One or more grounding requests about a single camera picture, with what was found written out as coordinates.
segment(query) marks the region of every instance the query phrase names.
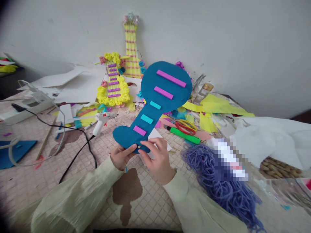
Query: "jar lid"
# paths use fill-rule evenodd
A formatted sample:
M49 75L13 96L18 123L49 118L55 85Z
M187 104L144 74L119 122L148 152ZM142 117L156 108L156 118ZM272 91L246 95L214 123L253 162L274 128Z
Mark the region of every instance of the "jar lid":
M211 91L214 88L214 86L212 84L210 84L210 83L204 83L202 88L204 90Z

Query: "teal foam guitar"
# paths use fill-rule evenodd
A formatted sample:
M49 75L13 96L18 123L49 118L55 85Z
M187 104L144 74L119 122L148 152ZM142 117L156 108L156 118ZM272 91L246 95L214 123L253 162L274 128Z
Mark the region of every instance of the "teal foam guitar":
M163 113L182 106L190 98L192 84L186 71L165 61L153 63L146 70L141 92L146 104L130 127L119 126L113 131L113 137L124 148L133 144L139 149L150 150L140 144L148 140L148 136Z

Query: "light green sleeve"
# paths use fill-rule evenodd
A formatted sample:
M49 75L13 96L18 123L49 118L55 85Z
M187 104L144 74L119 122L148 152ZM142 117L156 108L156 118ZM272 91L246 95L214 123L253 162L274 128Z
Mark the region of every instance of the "light green sleeve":
M180 172L164 188L173 201L183 232L248 232L242 221L190 186Z
M40 233L84 232L122 174L109 157L96 170L64 181L41 201L20 210L11 219L11 225L19 230L25 227L25 232L27 227Z

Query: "hand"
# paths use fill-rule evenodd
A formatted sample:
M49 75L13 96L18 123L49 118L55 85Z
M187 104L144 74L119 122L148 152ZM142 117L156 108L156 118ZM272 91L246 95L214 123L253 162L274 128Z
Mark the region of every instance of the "hand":
M138 150L138 152L144 158L144 161L149 170L158 179L160 184L168 184L174 178L176 171L175 169L171 168L169 164L167 141L165 141L163 138L152 138L148 141L141 141L140 143L148 147L155 155L155 159L152 160L145 151Z
M116 169L119 169L120 171L124 170L128 161L136 155L136 153L133 153L136 147L137 145L133 144L128 149L125 149L120 145L113 148L110 158Z

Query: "white wall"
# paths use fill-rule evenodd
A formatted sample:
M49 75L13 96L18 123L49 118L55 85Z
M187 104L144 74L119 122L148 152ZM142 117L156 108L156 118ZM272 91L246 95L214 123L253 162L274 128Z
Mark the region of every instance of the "white wall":
M181 60L258 116L311 108L311 1L24 0L7 11L0 51L35 79L125 54L122 17L141 18L137 47L147 65Z

